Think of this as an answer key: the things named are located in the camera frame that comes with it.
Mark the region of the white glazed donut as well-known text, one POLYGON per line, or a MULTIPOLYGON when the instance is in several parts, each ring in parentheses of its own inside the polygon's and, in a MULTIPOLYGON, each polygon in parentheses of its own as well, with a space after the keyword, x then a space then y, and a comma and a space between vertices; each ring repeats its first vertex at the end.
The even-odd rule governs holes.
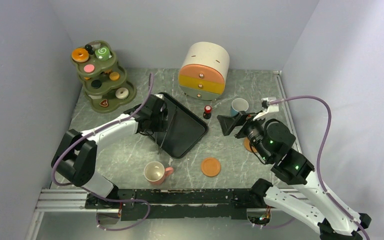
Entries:
POLYGON ((115 97, 120 100, 126 99, 129 96, 129 94, 130 94, 130 91, 125 87, 118 88, 115 91, 115 97))

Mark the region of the brown heart cookie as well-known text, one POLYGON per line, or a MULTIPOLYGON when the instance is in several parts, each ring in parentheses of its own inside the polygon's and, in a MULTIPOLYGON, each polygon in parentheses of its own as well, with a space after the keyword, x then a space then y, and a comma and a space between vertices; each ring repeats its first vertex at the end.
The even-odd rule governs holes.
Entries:
POLYGON ((103 100, 99 103, 99 105, 100 105, 101 107, 103 107, 103 108, 108 108, 108 107, 109 107, 109 101, 108 101, 108 99, 103 99, 103 100))

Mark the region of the tan round biscuit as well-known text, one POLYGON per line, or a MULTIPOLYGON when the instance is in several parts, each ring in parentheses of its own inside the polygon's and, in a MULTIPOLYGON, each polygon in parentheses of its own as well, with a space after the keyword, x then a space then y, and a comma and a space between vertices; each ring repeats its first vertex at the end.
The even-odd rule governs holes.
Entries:
POLYGON ((113 71, 113 72, 111 72, 111 73, 109 74, 109 79, 110 79, 111 81, 117 81, 117 80, 120 79, 120 74, 119 74, 118 72, 116 72, 116 71, 113 71))

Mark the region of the black round cookie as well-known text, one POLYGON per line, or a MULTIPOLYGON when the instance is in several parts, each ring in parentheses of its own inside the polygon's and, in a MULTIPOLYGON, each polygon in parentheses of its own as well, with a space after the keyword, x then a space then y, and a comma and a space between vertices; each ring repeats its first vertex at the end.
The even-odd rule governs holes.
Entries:
POLYGON ((102 86, 102 82, 99 79, 95 79, 90 85, 93 89, 99 89, 102 86))

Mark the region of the pink round cookie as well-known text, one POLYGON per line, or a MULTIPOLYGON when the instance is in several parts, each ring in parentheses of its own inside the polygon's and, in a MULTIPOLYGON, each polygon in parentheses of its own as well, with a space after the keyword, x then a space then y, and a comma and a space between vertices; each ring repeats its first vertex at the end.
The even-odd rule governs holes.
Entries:
POLYGON ((85 73, 92 73, 92 72, 95 71, 95 69, 96 69, 96 67, 95 67, 93 64, 87 64, 87 65, 85 65, 85 66, 83 67, 83 71, 84 71, 85 73))

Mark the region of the green swirl roll cake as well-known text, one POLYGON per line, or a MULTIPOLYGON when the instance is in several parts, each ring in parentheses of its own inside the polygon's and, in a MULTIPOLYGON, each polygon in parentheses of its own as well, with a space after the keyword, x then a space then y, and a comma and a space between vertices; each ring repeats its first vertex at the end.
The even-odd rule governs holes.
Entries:
POLYGON ((94 54, 100 61, 107 61, 112 58, 111 51, 107 46, 95 50, 94 54))

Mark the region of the brown chocolate round cookie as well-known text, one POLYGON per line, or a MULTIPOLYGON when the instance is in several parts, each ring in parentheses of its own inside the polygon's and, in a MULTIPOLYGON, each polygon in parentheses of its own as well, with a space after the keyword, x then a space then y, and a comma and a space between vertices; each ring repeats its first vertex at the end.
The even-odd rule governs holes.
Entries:
POLYGON ((92 41, 89 43, 93 48, 98 48, 101 45, 100 41, 92 41))

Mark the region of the orange glazed donut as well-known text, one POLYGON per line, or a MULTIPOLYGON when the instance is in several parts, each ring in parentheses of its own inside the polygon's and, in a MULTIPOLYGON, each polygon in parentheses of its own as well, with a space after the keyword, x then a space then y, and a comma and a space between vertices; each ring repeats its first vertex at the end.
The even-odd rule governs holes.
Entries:
POLYGON ((89 60, 90 54, 85 48, 79 47, 72 51, 71 58, 77 63, 84 63, 89 60))

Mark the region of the metal food tongs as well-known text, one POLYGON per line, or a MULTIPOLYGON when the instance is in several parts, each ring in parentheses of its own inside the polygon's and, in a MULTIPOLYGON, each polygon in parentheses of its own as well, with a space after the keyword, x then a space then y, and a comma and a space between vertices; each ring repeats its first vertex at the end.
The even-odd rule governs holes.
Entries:
POLYGON ((162 152, 162 150, 163 150, 163 145, 164 145, 165 140, 166 140, 166 138, 167 138, 167 136, 168 136, 168 134, 169 134, 169 132, 170 132, 170 130, 171 130, 171 128, 172 128, 172 125, 174 124, 175 118, 176 118, 176 116, 177 116, 177 112, 178 112, 178 108, 176 107, 176 108, 174 109, 173 116, 172 116, 172 118, 171 118, 171 120, 170 120, 170 122, 169 122, 169 125, 168 125, 168 127, 167 127, 166 133, 164 134, 164 137, 163 137, 163 139, 162 139, 162 141, 161 141, 161 144, 160 144, 160 146, 159 146, 159 149, 158 149, 158 152, 157 152, 158 155, 159 155, 159 154, 162 152))

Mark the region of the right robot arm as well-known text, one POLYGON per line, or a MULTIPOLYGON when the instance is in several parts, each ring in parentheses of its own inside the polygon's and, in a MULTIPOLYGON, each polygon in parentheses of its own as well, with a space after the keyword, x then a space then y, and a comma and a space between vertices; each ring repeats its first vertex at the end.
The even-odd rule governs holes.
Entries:
POLYGON ((246 138, 255 155, 271 172, 288 186, 304 195, 310 203, 294 198, 265 179, 250 188, 250 202, 255 207, 268 205, 284 211, 319 233, 322 240, 361 240, 372 221, 366 213, 352 210, 318 179, 314 165, 293 149, 296 137, 277 119, 255 120, 255 113, 239 112, 236 116, 218 115, 224 136, 236 127, 237 139, 246 138))

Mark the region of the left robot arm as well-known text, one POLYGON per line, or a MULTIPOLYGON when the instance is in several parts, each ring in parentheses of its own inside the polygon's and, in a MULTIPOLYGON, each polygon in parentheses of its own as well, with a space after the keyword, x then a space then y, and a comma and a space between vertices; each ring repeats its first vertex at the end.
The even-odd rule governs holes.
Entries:
POLYGON ((83 132, 67 131, 52 159, 51 175, 59 173, 76 187, 98 196, 106 208, 119 200, 118 187, 98 173, 98 154, 116 140, 136 134, 165 132, 168 128, 168 106, 162 94, 151 94, 147 100, 126 110, 119 117, 83 132))

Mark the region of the blue mug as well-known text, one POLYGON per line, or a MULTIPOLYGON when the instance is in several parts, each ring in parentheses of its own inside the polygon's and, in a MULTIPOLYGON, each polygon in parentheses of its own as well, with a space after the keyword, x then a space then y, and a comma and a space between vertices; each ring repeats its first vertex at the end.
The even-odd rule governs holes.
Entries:
POLYGON ((234 117, 239 112, 246 112, 249 109, 249 103, 243 98, 235 98, 230 105, 230 116, 234 117))

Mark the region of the red and black stamp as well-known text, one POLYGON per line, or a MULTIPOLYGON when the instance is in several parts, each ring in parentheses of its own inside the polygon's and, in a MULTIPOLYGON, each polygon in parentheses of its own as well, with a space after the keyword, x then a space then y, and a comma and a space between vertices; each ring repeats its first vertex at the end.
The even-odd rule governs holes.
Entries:
POLYGON ((206 105, 204 107, 204 112, 203 112, 202 116, 206 120, 211 118, 211 116, 212 116, 212 107, 210 105, 206 105))

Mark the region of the orange round coaster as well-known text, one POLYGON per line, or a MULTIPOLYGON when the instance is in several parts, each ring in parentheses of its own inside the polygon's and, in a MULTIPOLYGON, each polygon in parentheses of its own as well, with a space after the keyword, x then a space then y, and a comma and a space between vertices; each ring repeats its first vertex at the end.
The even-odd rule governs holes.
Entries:
POLYGON ((207 177, 215 177, 221 172, 221 163, 214 157, 207 157, 201 162, 201 171, 207 177))
POLYGON ((248 152, 251 152, 251 153, 257 152, 257 150, 252 145, 250 145, 250 141, 248 140, 248 138, 244 139, 243 145, 248 152))

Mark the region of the black rectangular baking tray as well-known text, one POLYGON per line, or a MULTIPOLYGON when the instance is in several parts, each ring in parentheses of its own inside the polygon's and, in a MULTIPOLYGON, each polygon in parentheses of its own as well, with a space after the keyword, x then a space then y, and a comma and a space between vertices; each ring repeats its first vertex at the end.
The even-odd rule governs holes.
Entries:
POLYGON ((183 158, 208 132, 208 124, 172 97, 161 92, 168 108, 168 133, 155 132, 148 137, 162 146, 170 157, 183 158))

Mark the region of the pink mug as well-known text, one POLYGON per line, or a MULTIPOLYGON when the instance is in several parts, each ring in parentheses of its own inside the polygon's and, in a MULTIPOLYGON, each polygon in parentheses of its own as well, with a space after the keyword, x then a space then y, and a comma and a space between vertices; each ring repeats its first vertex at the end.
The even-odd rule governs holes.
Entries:
POLYGON ((144 177, 152 185, 161 185, 173 172, 173 167, 164 167, 159 161, 149 162, 143 170, 144 177))

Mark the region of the green three-tier serving stand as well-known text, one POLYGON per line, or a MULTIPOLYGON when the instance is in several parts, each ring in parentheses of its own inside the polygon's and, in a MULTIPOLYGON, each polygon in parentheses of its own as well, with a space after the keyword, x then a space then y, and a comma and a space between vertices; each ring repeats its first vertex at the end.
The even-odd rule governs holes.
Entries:
POLYGON ((106 114, 115 111, 117 108, 124 106, 132 102, 136 95, 136 87, 129 81, 129 76, 124 67, 119 63, 117 53, 111 48, 111 46, 103 40, 100 41, 99 47, 92 47, 89 43, 77 47, 85 48, 89 53, 89 59, 86 62, 79 63, 75 62, 71 57, 71 62, 75 67, 77 79, 82 84, 83 94, 85 98, 89 101, 91 108, 101 114, 106 114), (95 55, 95 50, 101 47, 108 47, 110 49, 112 58, 106 61, 99 60, 95 55), (86 73, 84 72, 84 66, 87 64, 93 64, 95 66, 94 72, 86 73), (112 81, 109 78, 110 74, 105 74, 104 71, 112 70, 112 72, 118 72, 120 78, 117 81, 112 81), (100 80, 102 86, 98 89, 91 87, 91 82, 93 80, 100 80), (115 96, 115 92, 119 88, 127 88, 129 90, 129 96, 126 99, 118 99, 115 96), (92 96, 102 96, 101 99, 91 99, 89 95, 92 96), (101 107, 100 102, 104 99, 108 99, 109 106, 101 107))

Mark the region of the round three-drawer mini cabinet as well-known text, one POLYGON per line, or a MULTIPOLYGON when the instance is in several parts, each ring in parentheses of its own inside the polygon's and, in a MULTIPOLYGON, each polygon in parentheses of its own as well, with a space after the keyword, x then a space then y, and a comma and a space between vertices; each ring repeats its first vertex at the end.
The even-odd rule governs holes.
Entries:
POLYGON ((196 42, 188 49, 178 72, 178 83, 185 95, 203 101, 219 98, 226 87, 230 56, 212 42, 196 42))

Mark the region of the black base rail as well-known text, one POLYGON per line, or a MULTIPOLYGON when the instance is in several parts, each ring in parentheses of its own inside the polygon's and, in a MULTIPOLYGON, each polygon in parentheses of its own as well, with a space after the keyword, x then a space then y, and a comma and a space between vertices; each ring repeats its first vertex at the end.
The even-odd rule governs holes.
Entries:
POLYGON ((120 212, 121 221, 182 218, 246 220, 247 211, 264 209, 272 183, 259 178, 251 188, 119 189, 120 202, 88 194, 85 209, 98 213, 120 212))

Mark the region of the aluminium frame rail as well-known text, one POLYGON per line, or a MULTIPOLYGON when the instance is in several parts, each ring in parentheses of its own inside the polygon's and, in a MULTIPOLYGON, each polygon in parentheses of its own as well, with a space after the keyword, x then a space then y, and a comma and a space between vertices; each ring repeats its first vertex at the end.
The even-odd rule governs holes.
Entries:
POLYGON ((25 239, 35 240, 45 213, 117 214, 117 209, 86 209, 88 193, 82 189, 42 189, 25 239))

